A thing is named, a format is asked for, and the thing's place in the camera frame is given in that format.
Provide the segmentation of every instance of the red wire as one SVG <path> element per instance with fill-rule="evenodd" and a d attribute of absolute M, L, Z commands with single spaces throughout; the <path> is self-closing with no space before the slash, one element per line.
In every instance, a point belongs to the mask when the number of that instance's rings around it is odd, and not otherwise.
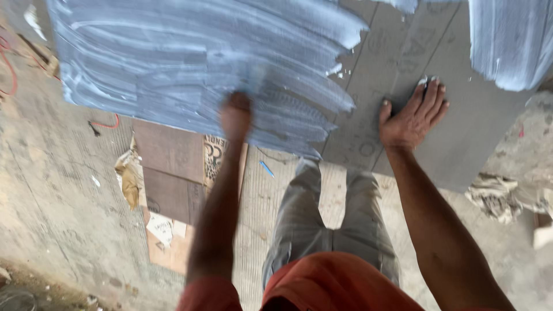
<path fill-rule="evenodd" d="M 8 96 L 13 96 L 15 94 L 15 92 L 17 91 L 17 76 L 15 75 L 15 71 L 13 70 L 13 67 L 12 67 L 12 64 L 9 63 L 8 59 L 6 58 L 6 55 L 4 54 L 4 50 L 9 50 L 10 49 L 10 46 L 9 46 L 9 43 L 6 39 L 0 37 L 0 39 L 2 39 L 6 45 L 3 45 L 2 43 L 0 43 L 0 54 L 2 54 L 2 58 L 4 59 L 4 61 L 6 62 L 6 65 L 8 65 L 8 68 L 9 68 L 9 71 L 12 73 L 12 89 L 10 90 L 9 93 L 6 93 L 2 90 L 0 90 L 0 92 L 8 95 Z"/>
<path fill-rule="evenodd" d="M 98 126 L 101 126 L 101 127 L 107 127 L 107 128 L 117 128 L 119 126 L 119 116 L 115 113 L 115 118 L 117 119 L 117 122 L 115 123 L 114 126 L 111 126 L 111 125 L 105 125 L 105 124 L 100 124 L 100 123 L 96 123 L 96 122 L 90 122 L 90 124 L 92 125 L 98 125 Z"/>
<path fill-rule="evenodd" d="M 2 43 L 0 43 L 0 53 L 2 54 L 2 58 L 4 59 L 4 61 L 6 62 L 6 64 L 8 65 L 9 67 L 9 70 L 12 72 L 12 81 L 13 81 L 13 85 L 12 85 L 12 90 L 10 91 L 10 93 L 6 93 L 2 90 L 0 90 L 0 92 L 8 95 L 8 96 L 12 96 L 15 94 L 15 91 L 17 91 L 17 76 L 15 75 L 15 71 L 13 70 L 12 68 L 12 64 L 9 63 L 8 59 L 6 58 L 6 56 L 4 55 L 4 49 L 5 50 L 9 50 L 10 49 L 10 46 L 9 46 L 9 43 L 2 37 L 0 37 L 0 39 L 4 40 L 4 42 L 6 43 L 6 45 L 3 45 Z M 46 70 L 46 68 L 44 68 L 37 60 L 34 56 L 31 55 L 31 57 L 34 59 L 34 61 L 36 61 L 36 63 L 44 70 Z M 100 123 L 96 123 L 96 122 L 90 122 L 90 124 L 92 125 L 98 125 L 98 126 L 101 126 L 101 127 L 106 127 L 106 128 L 117 128 L 119 126 L 119 116 L 115 113 L 115 118 L 117 119 L 117 122 L 115 123 L 114 126 L 111 126 L 111 125 L 104 125 L 104 124 L 100 124 Z"/>

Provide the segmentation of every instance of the trowel marks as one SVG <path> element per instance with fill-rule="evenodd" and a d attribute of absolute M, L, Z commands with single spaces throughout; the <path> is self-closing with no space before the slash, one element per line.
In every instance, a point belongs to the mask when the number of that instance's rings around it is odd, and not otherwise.
<path fill-rule="evenodd" d="M 224 96 L 257 90 L 249 142 L 312 157 L 319 154 L 309 142 L 335 128 L 317 105 L 354 108 L 327 75 L 368 26 L 336 2 L 48 0 L 48 7 L 65 99 L 77 105 L 222 135 Z"/>
<path fill-rule="evenodd" d="M 472 67 L 508 91 L 530 90 L 553 62 L 550 0 L 469 0 Z"/>

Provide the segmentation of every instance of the blue pencil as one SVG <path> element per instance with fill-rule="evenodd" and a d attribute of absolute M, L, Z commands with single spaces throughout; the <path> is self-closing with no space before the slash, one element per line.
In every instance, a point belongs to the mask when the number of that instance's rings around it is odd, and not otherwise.
<path fill-rule="evenodd" d="M 259 161 L 259 164 L 261 164 L 261 165 L 263 166 L 263 168 L 267 171 L 267 173 L 269 173 L 269 175 L 271 175 L 272 178 L 275 178 L 275 175 L 274 175 L 273 172 L 271 172 L 271 170 L 267 167 L 267 165 L 265 164 L 265 162 Z"/>

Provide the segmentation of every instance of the concrete floor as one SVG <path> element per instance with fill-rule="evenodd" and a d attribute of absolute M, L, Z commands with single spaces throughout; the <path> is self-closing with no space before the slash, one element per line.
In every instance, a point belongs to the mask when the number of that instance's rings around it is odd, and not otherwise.
<path fill-rule="evenodd" d="M 8 54 L 18 74 L 16 97 L 0 103 L 0 249 L 5 260 L 22 263 L 46 276 L 98 296 L 123 310 L 172 310 L 184 284 L 175 272 L 148 260 L 141 212 L 129 211 L 118 188 L 113 164 L 129 145 L 129 118 L 116 130 L 94 137 L 88 120 L 110 123 L 113 115 L 70 105 L 61 85 L 32 60 Z M 10 83 L 0 69 L 0 88 Z M 553 97 L 530 105 L 485 169 L 552 181 L 549 132 Z M 525 136 L 519 138 L 520 124 Z M 235 243 L 234 283 L 244 310 L 260 307 L 260 273 L 280 198 L 297 159 L 266 151 L 285 164 L 249 149 Z M 271 168 L 271 178 L 258 164 Z M 339 227 L 344 212 L 345 169 L 321 164 L 320 211 L 329 227 Z M 100 182 L 97 186 L 92 177 Z M 401 287 L 427 310 L 438 310 L 416 264 L 395 180 L 377 176 L 382 214 L 400 258 Z M 553 245 L 534 251 L 532 218 L 523 214 L 505 226 L 486 218 L 462 194 L 442 191 L 488 258 L 500 286 L 518 310 L 553 307 Z"/>

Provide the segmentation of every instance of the legs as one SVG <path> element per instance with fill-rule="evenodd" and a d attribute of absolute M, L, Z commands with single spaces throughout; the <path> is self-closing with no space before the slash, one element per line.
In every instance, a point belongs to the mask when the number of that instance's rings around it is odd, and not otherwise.
<path fill-rule="evenodd" d="M 330 230 L 319 214 L 321 172 L 317 162 L 300 159 L 290 182 L 263 265 L 263 289 L 287 263 L 320 251 L 357 255 L 399 285 L 399 264 L 380 214 L 378 183 L 370 172 L 347 172 L 346 213 L 342 227 Z"/>
<path fill-rule="evenodd" d="M 399 285 L 399 263 L 384 226 L 378 183 L 370 172 L 349 169 L 346 213 L 333 237 L 335 251 L 352 253 Z"/>
<path fill-rule="evenodd" d="M 287 263 L 311 253 L 332 250 L 332 230 L 319 214 L 321 171 L 313 160 L 301 158 L 276 217 L 271 247 L 263 265 L 263 289 Z"/>

